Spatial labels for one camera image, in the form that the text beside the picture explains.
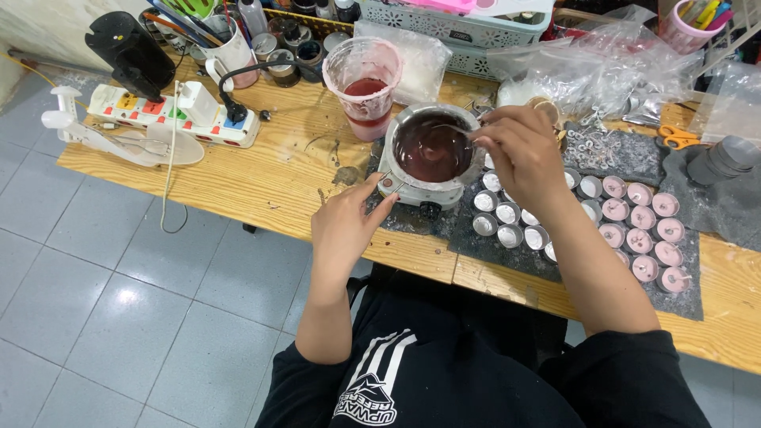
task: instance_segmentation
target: wooden table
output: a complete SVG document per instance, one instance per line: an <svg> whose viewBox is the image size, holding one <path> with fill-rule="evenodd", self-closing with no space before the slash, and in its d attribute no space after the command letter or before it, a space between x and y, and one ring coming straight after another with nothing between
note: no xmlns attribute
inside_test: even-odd
<svg viewBox="0 0 761 428"><path fill-rule="evenodd" d="M197 77L195 70L195 64L185 62L177 78L200 80L216 94L211 79ZM464 106L488 97L496 87L494 82L447 73L439 99ZM250 149L206 147L200 163L175 166L169 198L309 240L310 217L321 200L363 180L371 143L354 137L336 97L320 85L300 82L283 89L261 78L251 88L235 91L234 97L254 110L269 110L272 120L262 125ZM399 111L401 107L394 106L393 112ZM670 106L664 122L684 125L689 113ZM88 117L85 122L94 121ZM165 167L140 167L79 144L69 145L58 164L154 195L164 190ZM363 257L578 319L563 285L458 256L447 250L445 240L430 235L378 229ZM761 254L702 234L701 262L705 321L659 312L664 328L683 352L761 373Z"/></svg>

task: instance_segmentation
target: power strip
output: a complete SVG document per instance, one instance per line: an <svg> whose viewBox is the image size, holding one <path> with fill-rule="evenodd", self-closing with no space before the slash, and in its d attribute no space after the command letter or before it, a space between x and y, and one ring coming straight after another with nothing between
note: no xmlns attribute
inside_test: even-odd
<svg viewBox="0 0 761 428"><path fill-rule="evenodd" d="M209 93L203 85L200 85L200 88L201 91ZM182 126L178 123L177 131L201 141L247 149L253 145L253 140L262 124L252 110L247 112L248 115L243 122L233 124L227 118L227 109L219 104L216 115L211 121L212 125L200 126L179 110L178 118ZM145 129L153 122L164 123L164 121L174 120L174 99L164 97L163 103L152 103L145 98L130 94L125 88L98 85L90 99L88 113L104 122Z"/></svg>

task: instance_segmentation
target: metal melting pot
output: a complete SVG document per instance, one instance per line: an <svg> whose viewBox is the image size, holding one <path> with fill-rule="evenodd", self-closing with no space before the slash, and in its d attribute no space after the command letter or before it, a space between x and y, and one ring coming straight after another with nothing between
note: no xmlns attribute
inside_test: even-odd
<svg viewBox="0 0 761 428"><path fill-rule="evenodd" d="M486 150L475 147L461 132L479 128L461 107L442 103L413 104L391 120L378 170L381 194L398 192L401 203L419 206L436 220L441 211L457 206L463 187L477 179Z"/></svg>

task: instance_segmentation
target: orange scissors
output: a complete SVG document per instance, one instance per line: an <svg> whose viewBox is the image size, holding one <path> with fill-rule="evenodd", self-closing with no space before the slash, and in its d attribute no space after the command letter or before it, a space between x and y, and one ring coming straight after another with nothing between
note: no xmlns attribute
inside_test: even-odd
<svg viewBox="0 0 761 428"><path fill-rule="evenodd" d="M671 125L662 125L658 128L658 135L664 137L664 145L674 150L681 150L690 145L700 144L700 139L695 134L682 131Z"/></svg>

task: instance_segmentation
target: black speaker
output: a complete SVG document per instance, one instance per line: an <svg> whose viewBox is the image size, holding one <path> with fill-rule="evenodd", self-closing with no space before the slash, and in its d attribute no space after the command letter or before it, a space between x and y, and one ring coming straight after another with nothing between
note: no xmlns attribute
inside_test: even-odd
<svg viewBox="0 0 761 428"><path fill-rule="evenodd" d="M90 29L84 42L113 67L111 77L127 91L161 102L161 89L174 78L174 62L138 21L124 11L109 12Z"/></svg>

